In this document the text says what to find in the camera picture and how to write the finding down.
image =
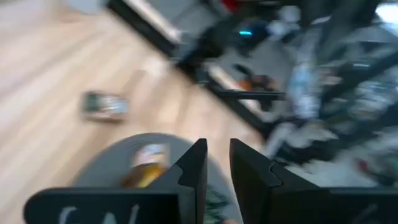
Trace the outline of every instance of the wooden floor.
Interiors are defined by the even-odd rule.
[[[134,134],[207,138],[209,156],[229,184],[229,139],[260,148],[260,137],[246,123],[105,12],[6,36],[0,58],[1,223],[23,223],[30,195],[68,185],[106,146]],[[81,120],[79,101],[86,90],[127,97],[128,121]]]

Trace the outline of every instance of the blue light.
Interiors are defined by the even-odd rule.
[[[244,30],[239,31],[239,34],[241,34],[241,35],[252,35],[252,33],[250,31],[244,31]]]

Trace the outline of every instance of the snack package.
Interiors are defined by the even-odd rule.
[[[130,173],[123,178],[126,189],[147,187],[169,168],[169,147],[166,144],[148,144],[132,158]]]
[[[89,91],[83,96],[85,118],[99,121],[123,121],[127,117],[128,103],[121,96]]]

